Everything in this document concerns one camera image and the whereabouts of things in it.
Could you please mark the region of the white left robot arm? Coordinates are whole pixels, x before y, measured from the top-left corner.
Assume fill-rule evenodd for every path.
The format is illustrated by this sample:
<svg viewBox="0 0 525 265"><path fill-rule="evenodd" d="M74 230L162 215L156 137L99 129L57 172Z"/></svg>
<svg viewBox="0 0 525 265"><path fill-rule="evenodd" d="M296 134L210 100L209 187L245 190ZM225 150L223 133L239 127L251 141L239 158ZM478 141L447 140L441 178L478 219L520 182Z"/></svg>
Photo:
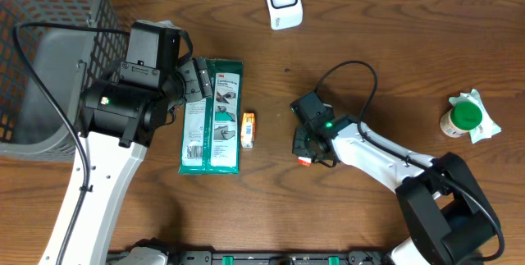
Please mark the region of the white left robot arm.
<svg viewBox="0 0 525 265"><path fill-rule="evenodd" d="M136 21L125 60L79 98L71 179L42 264L104 264L129 184L155 131L175 110L212 95L202 58L179 54L193 46L170 21Z"/></svg>

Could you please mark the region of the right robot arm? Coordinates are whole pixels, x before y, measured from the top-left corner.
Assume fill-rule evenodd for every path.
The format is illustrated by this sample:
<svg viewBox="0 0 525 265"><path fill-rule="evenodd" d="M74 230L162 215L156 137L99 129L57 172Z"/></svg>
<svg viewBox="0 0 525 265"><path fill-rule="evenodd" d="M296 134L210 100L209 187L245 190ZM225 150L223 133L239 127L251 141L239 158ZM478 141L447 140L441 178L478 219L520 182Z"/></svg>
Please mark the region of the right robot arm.
<svg viewBox="0 0 525 265"><path fill-rule="evenodd" d="M370 130L310 92L290 105L301 125L292 152L304 165L342 163L395 193L409 237L385 253L384 264L482 264L479 248L502 236L498 217L466 162L414 153Z"/></svg>

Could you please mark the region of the green 3M cloth package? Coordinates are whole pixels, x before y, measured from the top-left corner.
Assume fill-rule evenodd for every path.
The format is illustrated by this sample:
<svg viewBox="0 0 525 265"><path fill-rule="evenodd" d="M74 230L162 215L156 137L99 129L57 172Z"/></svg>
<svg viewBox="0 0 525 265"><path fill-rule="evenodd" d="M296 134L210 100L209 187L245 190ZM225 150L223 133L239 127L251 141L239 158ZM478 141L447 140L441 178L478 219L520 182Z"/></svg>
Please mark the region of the green 3M cloth package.
<svg viewBox="0 0 525 265"><path fill-rule="evenodd" d="M197 58L205 97L185 105L179 173L230 175L239 172L239 113L243 62Z"/></svg>

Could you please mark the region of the orange stick sachet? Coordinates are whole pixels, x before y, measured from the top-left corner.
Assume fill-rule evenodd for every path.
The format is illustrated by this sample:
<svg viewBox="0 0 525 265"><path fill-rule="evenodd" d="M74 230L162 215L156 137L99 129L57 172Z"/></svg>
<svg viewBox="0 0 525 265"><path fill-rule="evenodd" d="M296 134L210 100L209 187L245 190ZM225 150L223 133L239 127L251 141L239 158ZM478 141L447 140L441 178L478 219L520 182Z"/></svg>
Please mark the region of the orange stick sachet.
<svg viewBox="0 0 525 265"><path fill-rule="evenodd" d="M310 167L311 164L312 164L312 159L311 158L306 158L306 157L298 157L297 162L300 165L303 165L303 166L306 166L306 167Z"/></svg>

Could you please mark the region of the green lid jar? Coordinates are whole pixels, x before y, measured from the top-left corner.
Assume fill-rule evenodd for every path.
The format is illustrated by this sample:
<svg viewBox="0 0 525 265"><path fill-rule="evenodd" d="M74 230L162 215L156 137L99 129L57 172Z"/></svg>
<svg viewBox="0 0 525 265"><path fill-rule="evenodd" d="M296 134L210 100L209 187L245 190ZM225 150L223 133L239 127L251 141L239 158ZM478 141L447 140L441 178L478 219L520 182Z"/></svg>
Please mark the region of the green lid jar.
<svg viewBox="0 0 525 265"><path fill-rule="evenodd" d="M446 112L439 122L443 133L451 138L460 138L482 122L482 111L469 101L457 103Z"/></svg>

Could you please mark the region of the white teal wipes packet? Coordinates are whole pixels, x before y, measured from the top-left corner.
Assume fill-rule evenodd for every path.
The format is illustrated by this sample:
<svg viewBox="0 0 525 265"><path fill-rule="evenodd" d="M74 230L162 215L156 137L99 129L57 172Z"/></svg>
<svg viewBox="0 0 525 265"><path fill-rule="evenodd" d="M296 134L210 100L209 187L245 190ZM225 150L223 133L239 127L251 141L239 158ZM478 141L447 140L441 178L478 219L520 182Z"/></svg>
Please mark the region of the white teal wipes packet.
<svg viewBox="0 0 525 265"><path fill-rule="evenodd" d="M489 139L501 132L501 128L490 118L488 111L482 102L481 95L476 89L472 89L470 93L460 93L457 97L449 97L449 103L452 107L457 103L465 101L476 104L482 111L481 124L477 128L468 132L473 144L483 139Z"/></svg>

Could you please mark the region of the small orange white box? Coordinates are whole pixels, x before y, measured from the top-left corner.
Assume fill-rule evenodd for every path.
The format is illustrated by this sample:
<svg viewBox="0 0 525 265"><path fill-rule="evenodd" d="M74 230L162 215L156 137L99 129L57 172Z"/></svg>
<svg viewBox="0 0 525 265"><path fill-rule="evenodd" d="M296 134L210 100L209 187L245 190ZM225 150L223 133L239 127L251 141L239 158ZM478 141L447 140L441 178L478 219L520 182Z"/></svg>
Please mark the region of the small orange white box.
<svg viewBox="0 0 525 265"><path fill-rule="evenodd" d="M243 148L252 148L255 138L256 118L252 112L243 114L240 132L240 143Z"/></svg>

